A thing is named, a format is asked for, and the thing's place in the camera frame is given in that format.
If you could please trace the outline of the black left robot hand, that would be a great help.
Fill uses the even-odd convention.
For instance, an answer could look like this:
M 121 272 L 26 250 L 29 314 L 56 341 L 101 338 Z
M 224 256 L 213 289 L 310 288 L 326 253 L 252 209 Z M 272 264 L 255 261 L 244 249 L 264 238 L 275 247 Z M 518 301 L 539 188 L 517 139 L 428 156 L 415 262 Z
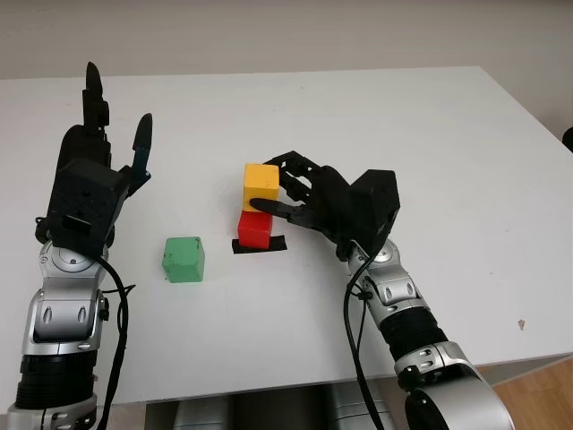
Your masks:
M 84 158 L 111 168 L 111 143 L 107 138 L 109 105 L 103 98 L 103 85 L 97 66 L 88 62 L 85 89 L 82 91 L 83 124 L 72 126 L 64 135 L 56 169 L 63 168 L 72 159 Z M 152 142 L 153 118 L 145 114 L 133 141 L 133 163 L 120 172 L 129 178 L 127 196 L 135 194 L 150 178 L 147 163 Z

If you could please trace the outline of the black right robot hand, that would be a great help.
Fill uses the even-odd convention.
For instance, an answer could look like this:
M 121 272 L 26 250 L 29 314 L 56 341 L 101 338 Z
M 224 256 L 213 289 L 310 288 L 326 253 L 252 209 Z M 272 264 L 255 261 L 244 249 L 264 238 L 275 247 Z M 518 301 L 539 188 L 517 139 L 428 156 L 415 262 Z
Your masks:
M 322 233 L 336 245 L 337 258 L 348 261 L 353 248 L 349 183 L 336 169 L 321 167 L 293 150 L 267 163 L 278 167 L 279 186 L 294 204 L 255 197 L 249 200 L 250 205 L 298 227 Z

